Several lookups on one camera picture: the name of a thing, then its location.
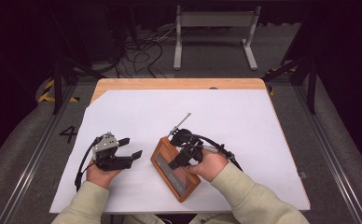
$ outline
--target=beige sleeve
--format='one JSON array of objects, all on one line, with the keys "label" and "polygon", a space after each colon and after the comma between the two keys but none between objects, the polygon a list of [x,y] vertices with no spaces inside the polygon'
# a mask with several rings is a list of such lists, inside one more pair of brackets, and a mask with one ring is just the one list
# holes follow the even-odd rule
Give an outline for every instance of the beige sleeve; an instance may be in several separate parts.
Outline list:
[{"label": "beige sleeve", "polygon": [[280,201],[273,191],[230,162],[211,184],[224,195],[241,223],[309,223],[295,207]]},{"label": "beige sleeve", "polygon": [[107,199],[108,189],[85,181],[70,205],[52,223],[100,224]]}]

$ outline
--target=person's left hand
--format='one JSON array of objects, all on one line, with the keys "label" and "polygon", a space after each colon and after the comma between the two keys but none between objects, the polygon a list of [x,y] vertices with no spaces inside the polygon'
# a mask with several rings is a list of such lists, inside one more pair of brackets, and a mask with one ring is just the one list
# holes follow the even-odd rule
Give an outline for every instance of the person's left hand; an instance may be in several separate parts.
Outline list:
[{"label": "person's left hand", "polygon": [[112,179],[122,170],[104,171],[100,170],[96,164],[93,164],[93,159],[90,160],[89,168],[86,173],[86,180],[100,187],[108,189]]}]

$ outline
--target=white paper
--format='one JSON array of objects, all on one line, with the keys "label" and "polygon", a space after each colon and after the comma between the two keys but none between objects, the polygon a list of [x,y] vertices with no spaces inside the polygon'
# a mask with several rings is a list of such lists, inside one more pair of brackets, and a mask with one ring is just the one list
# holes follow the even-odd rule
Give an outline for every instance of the white paper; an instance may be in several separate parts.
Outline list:
[{"label": "white paper", "polygon": [[118,140],[131,139],[129,145],[118,149],[117,156],[130,156],[138,150],[143,150],[143,154],[133,162],[132,169],[122,171],[113,180],[106,213],[230,211],[224,197],[203,179],[179,203],[150,161],[160,138],[188,112],[191,116],[180,129],[225,144],[225,149],[235,154],[244,172],[256,182],[299,210],[310,209],[265,90],[132,90],[107,91],[87,108],[50,212],[60,213],[71,202],[76,194],[77,169],[85,151],[95,137],[107,132]]}]

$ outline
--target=metal rod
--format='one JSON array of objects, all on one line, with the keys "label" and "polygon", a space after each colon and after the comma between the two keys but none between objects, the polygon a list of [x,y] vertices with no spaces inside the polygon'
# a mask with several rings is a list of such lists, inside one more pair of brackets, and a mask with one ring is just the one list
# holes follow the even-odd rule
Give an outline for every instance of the metal rod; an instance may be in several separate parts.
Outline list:
[{"label": "metal rod", "polygon": [[186,116],[183,120],[181,120],[181,122],[180,122],[177,126],[175,126],[175,127],[169,132],[169,134],[167,135],[167,137],[170,137],[170,135],[172,135],[172,134],[178,129],[178,127],[179,127],[182,123],[184,123],[184,121],[185,121],[191,114],[192,114],[192,113],[188,113],[187,116]]},{"label": "metal rod", "polygon": [[49,139],[52,136],[53,130],[59,122],[60,117],[62,116],[62,113],[65,110],[67,103],[69,102],[69,99],[71,98],[75,88],[75,86],[68,86],[66,88],[65,95],[63,97],[64,104],[62,104],[62,106],[59,108],[59,113],[57,113],[56,115],[52,115],[52,118],[50,119],[46,130],[44,131],[37,147],[35,148],[35,152],[33,153],[31,159],[29,160],[29,163],[21,174],[21,178],[19,179],[18,184],[13,190],[13,193],[9,197],[7,205],[1,213],[0,224],[11,223],[11,220],[15,215],[16,210],[21,204],[21,200],[23,199],[24,194],[26,193],[27,189],[30,186],[30,183],[33,180],[39,163],[45,155],[45,151],[47,149]]},{"label": "metal rod", "polygon": [[321,143],[321,150],[326,159],[326,162],[329,166],[329,169],[339,187],[341,195],[345,200],[347,207],[349,208],[350,214],[352,215],[355,223],[362,224],[362,206],[359,203],[356,195],[351,187],[349,180],[341,168],[341,164],[338,161],[337,156],[335,155],[332,146],[326,138],[326,135],[318,121],[317,117],[310,113],[309,106],[305,103],[306,94],[304,93],[302,87],[294,86],[295,93],[297,94],[300,103],[302,104],[307,116],[310,119],[310,122],[315,130],[315,133]]}]

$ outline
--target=hand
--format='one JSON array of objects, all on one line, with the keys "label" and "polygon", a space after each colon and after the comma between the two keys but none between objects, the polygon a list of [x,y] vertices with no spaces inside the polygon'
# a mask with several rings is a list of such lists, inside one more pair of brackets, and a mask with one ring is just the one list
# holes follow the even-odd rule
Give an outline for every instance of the hand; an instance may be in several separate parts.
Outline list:
[{"label": "hand", "polygon": [[112,179],[121,172],[121,170],[100,170],[96,164],[93,164],[93,159],[90,160],[89,166],[86,173],[86,180],[105,189],[108,189]]},{"label": "hand", "polygon": [[214,153],[206,149],[202,150],[203,160],[197,165],[189,165],[187,171],[194,175],[200,175],[208,182],[213,181],[216,176],[228,164],[228,160],[221,153]]}]

